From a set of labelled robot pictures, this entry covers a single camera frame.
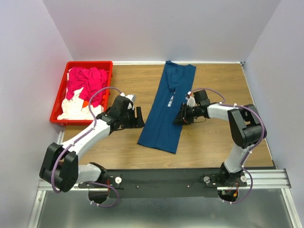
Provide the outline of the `blue printed t shirt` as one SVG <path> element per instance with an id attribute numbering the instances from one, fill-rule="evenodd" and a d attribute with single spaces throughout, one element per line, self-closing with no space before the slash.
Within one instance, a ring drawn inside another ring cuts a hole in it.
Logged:
<path id="1" fill-rule="evenodd" d="M 173 121 L 186 102 L 186 94 L 192 89 L 195 72 L 193 65 L 166 61 L 139 145 L 176 153 L 182 126 L 175 125 Z"/>

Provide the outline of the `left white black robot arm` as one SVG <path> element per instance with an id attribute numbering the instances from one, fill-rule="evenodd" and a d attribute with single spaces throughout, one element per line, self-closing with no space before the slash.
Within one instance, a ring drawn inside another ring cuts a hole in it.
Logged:
<path id="1" fill-rule="evenodd" d="M 90 182 L 102 187 L 106 182 L 106 169 L 91 162 L 80 165 L 79 160 L 97 142 L 115 131 L 144 127 L 140 107 L 135 107 L 136 96 L 119 95 L 105 112 L 78 135 L 61 144 L 48 146 L 39 176 L 50 183 L 56 193 L 68 192 L 77 183 Z"/>

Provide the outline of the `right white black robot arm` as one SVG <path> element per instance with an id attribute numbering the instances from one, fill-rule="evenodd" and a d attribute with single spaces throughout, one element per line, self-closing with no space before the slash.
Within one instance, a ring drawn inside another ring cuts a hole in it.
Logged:
<path id="1" fill-rule="evenodd" d="M 186 94 L 186 103 L 173 120 L 175 125 L 190 125 L 199 117 L 229 122 L 233 146 L 228 158 L 221 164 L 219 182 L 229 186 L 240 178 L 252 150 L 266 138 L 266 127 L 253 104 L 226 104 L 226 100 L 212 103 L 207 88 L 194 89 Z"/>

